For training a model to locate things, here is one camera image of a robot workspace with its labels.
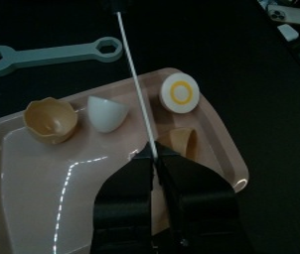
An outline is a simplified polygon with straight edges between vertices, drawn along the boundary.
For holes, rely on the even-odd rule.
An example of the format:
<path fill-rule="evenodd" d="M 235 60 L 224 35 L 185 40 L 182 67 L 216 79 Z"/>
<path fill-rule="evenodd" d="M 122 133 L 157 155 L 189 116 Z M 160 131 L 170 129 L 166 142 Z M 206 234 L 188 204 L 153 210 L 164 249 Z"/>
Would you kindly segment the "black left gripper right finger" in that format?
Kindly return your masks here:
<path fill-rule="evenodd" d="M 255 254 L 231 184 L 210 168 L 157 144 L 176 254 Z"/>

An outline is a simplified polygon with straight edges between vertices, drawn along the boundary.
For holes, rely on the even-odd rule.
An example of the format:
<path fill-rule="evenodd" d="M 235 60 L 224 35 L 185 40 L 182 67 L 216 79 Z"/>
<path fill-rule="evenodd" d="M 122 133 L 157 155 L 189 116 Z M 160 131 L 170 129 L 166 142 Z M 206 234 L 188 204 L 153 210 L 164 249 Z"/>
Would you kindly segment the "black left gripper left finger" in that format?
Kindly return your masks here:
<path fill-rule="evenodd" d="M 149 147 L 105 181 L 93 208 L 93 254 L 153 254 Z"/>

